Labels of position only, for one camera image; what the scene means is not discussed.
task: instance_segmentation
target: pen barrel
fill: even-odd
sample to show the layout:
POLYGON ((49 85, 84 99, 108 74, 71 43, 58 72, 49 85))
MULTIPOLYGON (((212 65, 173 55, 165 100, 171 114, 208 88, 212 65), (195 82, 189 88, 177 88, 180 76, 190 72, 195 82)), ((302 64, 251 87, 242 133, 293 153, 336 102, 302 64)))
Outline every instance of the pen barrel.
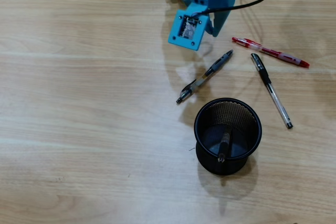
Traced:
POLYGON ((282 119, 284 120, 287 128, 289 128, 289 129, 293 128, 293 125, 291 123, 289 115, 287 114, 287 111, 285 110, 284 106, 280 102, 279 97, 278 97, 277 93, 275 92, 272 84, 268 84, 267 89, 268 89, 270 95, 272 96, 273 101, 274 101, 275 105, 277 106, 277 108, 278 108, 278 110, 279 110, 279 112, 282 116, 282 119))

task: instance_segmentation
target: red pen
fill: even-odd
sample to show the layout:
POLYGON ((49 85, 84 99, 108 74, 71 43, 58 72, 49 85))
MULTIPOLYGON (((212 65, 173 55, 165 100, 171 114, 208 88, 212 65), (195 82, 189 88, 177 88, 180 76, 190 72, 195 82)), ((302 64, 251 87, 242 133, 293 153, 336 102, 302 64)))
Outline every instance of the red pen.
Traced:
POLYGON ((271 49, 267 49, 267 48, 263 47, 261 44, 258 44, 256 42, 250 40, 250 39, 242 39, 242 38, 233 37, 232 40, 235 43, 240 44, 244 47, 251 48, 251 49, 256 50, 256 51, 264 52, 268 55, 271 55, 271 56, 276 57, 280 60, 295 64, 295 65, 298 65, 300 67, 309 68, 309 64, 307 62, 303 61, 303 60, 295 58, 294 56, 286 54, 284 52, 277 52, 277 51, 274 51, 274 50, 271 50, 271 49))

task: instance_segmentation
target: clear pen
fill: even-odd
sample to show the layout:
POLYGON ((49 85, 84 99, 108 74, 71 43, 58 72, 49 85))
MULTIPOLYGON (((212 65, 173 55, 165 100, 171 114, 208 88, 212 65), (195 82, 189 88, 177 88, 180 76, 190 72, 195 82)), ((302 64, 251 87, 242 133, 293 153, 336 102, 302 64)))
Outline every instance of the clear pen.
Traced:
POLYGON ((293 124, 292 124, 284 106, 282 106, 277 93, 275 92, 275 90, 272 86, 272 82, 268 77, 268 73, 267 73, 267 70, 266 70, 264 64, 262 63, 261 59, 259 58, 259 56, 257 54, 251 54, 251 55, 252 55, 253 62, 256 65, 256 68, 257 68, 257 70, 260 74, 260 77, 263 80, 265 86, 267 87, 270 95, 272 96, 274 103, 278 107, 278 110, 279 110, 287 128, 289 128, 289 129, 293 128, 293 124))

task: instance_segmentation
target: pen in holder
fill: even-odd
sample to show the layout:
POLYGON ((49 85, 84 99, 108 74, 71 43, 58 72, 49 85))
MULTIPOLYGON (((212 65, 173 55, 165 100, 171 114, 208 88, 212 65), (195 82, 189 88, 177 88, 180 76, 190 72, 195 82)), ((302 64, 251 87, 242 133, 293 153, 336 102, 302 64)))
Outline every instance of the pen in holder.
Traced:
POLYGON ((261 140, 261 123, 242 101, 221 98, 199 111, 194 132, 196 155, 209 172, 229 175, 239 171, 261 140))

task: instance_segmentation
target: black pen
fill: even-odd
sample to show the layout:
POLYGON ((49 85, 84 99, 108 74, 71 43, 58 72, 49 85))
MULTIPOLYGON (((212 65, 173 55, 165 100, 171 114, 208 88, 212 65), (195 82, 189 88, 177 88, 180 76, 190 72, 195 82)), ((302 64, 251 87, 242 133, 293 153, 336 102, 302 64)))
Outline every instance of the black pen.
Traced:
POLYGON ((194 80, 192 83, 188 84, 180 93, 180 97, 176 101, 177 104, 180 104, 188 97, 190 97, 207 79, 209 79, 215 72, 217 72, 221 67, 231 58, 233 50, 227 52, 202 75, 202 77, 194 80))
POLYGON ((262 63, 261 59, 259 58, 259 56, 257 54, 251 54, 252 55, 252 59, 254 64, 257 67, 257 70, 260 74, 261 79, 263 80, 265 86, 267 87, 271 97, 273 98, 274 103, 276 104, 276 106, 278 107, 278 110, 287 126, 287 128, 291 129, 293 128, 293 124, 284 108, 284 106, 282 106, 278 95, 276 94, 273 86, 272 86, 272 82, 268 77, 268 73, 266 71, 266 68, 264 66, 264 64, 262 63))

